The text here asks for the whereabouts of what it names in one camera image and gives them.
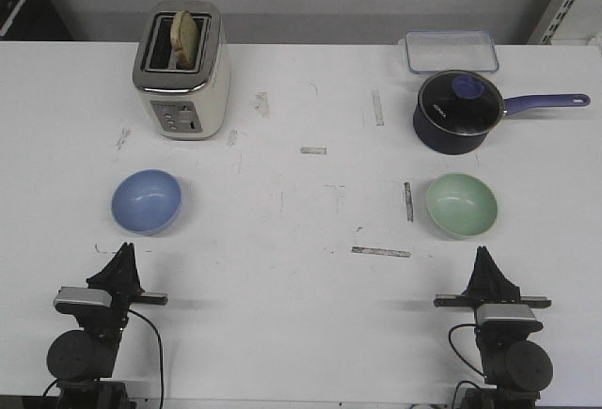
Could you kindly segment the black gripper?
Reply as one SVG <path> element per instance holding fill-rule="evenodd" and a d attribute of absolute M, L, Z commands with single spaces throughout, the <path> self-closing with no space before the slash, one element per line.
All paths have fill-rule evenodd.
<path fill-rule="evenodd" d="M 126 287 L 129 285 L 129 292 L 133 292 L 107 291 L 112 296 L 110 308 L 90 310 L 75 315 L 79 326 L 93 333 L 122 330 L 128 323 L 127 313 L 132 304 L 165 306 L 168 302 L 166 293 L 142 291 L 133 243 L 123 243 L 101 271 L 87 278 L 86 282 L 90 287 Z"/>
<path fill-rule="evenodd" d="M 467 288 L 459 294 L 437 294 L 434 306 L 469 309 L 475 318 L 476 309 L 484 304 L 523 304 L 533 312 L 535 309 L 550 308 L 551 300 L 545 296 L 521 296 L 519 287 L 503 274 L 488 249 L 478 246 Z"/>

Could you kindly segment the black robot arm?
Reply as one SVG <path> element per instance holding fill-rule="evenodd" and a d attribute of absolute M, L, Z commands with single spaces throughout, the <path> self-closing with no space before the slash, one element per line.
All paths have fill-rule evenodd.
<path fill-rule="evenodd" d="M 535 309 L 551 306 L 545 296 L 523 296 L 494 262 L 488 249 L 476 250 L 473 271 L 466 289 L 460 294 L 439 294 L 435 307 L 467 308 L 473 312 L 469 325 L 475 334 L 482 367 L 469 363 L 453 343 L 453 333 L 464 328 L 457 324 L 448 331 L 452 351 L 470 369 L 483 378 L 468 385 L 461 399 L 453 398 L 452 408 L 534 408 L 553 378 L 553 365 L 547 352 L 529 340 L 543 329 L 533 314 Z"/>
<path fill-rule="evenodd" d="M 146 322 L 157 338 L 159 405 L 165 400 L 164 348 L 157 327 L 133 304 L 164 306 L 164 293 L 143 290 L 135 262 L 135 246 L 124 243 L 85 287 L 63 286 L 54 309 L 72 315 L 79 327 L 57 337 L 46 355 L 46 365 L 59 389 L 57 408 L 135 408 L 126 384 L 111 379 L 129 317 Z"/>

